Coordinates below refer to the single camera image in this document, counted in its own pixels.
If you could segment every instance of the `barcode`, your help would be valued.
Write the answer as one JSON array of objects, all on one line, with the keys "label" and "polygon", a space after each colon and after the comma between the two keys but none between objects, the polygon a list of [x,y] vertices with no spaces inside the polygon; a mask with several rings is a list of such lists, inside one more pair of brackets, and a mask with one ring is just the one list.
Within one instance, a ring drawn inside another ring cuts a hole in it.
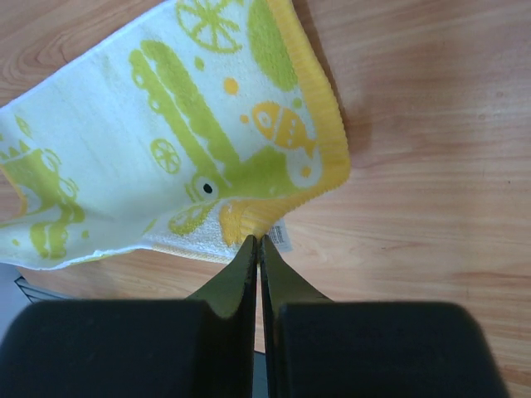
[{"label": "barcode", "polygon": [[269,231],[269,237],[275,245],[284,243],[284,236],[282,235],[282,228],[280,226],[273,226]]}]

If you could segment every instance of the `wood grain surface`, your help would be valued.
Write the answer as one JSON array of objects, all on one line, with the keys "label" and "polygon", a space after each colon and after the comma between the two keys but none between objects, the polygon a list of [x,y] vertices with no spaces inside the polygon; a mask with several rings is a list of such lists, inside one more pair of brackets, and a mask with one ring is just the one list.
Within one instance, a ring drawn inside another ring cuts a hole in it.
[{"label": "wood grain surface", "polygon": [[[3,0],[0,104],[156,3]],[[531,396],[531,2],[294,4],[339,97],[352,175],[286,217],[286,260],[333,299],[464,305],[512,395]],[[17,207],[0,177],[0,219]],[[169,298],[220,268],[141,250],[22,273],[77,297]]]}]

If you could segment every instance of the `folded towel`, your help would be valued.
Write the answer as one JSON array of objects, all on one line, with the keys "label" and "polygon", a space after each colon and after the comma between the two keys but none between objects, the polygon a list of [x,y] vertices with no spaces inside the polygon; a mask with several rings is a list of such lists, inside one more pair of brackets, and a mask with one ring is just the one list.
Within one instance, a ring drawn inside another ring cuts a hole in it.
[{"label": "folded towel", "polygon": [[337,187],[338,104],[289,0],[164,2],[0,109],[0,262],[228,261]]}]

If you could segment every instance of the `orange fish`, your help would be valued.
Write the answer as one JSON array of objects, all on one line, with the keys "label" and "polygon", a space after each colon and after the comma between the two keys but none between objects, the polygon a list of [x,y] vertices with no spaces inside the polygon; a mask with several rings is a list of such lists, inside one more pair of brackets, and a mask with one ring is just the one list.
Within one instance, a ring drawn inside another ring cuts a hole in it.
[{"label": "orange fish", "polygon": [[274,102],[262,102],[252,110],[255,125],[264,137],[286,149],[304,148],[309,158],[314,156],[316,141],[308,138],[299,115]]}]

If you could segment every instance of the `fish tail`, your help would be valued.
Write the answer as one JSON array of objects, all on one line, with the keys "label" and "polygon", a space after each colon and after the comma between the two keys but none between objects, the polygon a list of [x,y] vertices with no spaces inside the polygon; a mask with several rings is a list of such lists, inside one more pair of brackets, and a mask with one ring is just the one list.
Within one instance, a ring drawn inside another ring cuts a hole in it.
[{"label": "fish tail", "polygon": [[306,154],[308,155],[308,158],[310,159],[314,157],[315,145],[317,145],[317,141],[314,139],[309,139],[306,142],[306,145],[304,146],[304,149],[306,150]]}]

